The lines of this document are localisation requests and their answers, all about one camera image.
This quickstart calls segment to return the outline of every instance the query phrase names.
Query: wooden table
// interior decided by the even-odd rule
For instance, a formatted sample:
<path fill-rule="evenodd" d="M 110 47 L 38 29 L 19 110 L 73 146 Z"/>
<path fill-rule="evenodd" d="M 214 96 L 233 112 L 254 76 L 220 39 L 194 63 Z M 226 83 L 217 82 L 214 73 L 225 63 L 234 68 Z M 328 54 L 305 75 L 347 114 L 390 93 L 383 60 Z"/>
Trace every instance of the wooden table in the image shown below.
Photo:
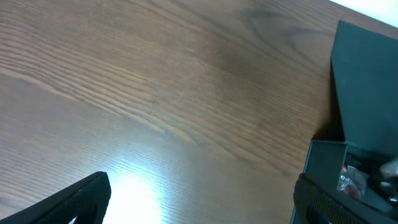
<path fill-rule="evenodd" d="M 288 223 L 328 120 L 329 1 L 3 0 L 0 218 L 97 170 L 105 223 Z"/>

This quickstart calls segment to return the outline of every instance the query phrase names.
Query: wooden tabletop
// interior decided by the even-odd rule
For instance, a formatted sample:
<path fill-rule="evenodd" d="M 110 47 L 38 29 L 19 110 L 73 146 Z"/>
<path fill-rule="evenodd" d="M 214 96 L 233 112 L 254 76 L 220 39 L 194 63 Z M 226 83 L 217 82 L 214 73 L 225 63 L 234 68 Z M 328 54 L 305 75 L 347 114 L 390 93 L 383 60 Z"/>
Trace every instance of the wooden tabletop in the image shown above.
<path fill-rule="evenodd" d="M 105 223 L 288 223 L 328 121 L 330 1 L 3 0 L 0 218 L 109 174 Z"/>

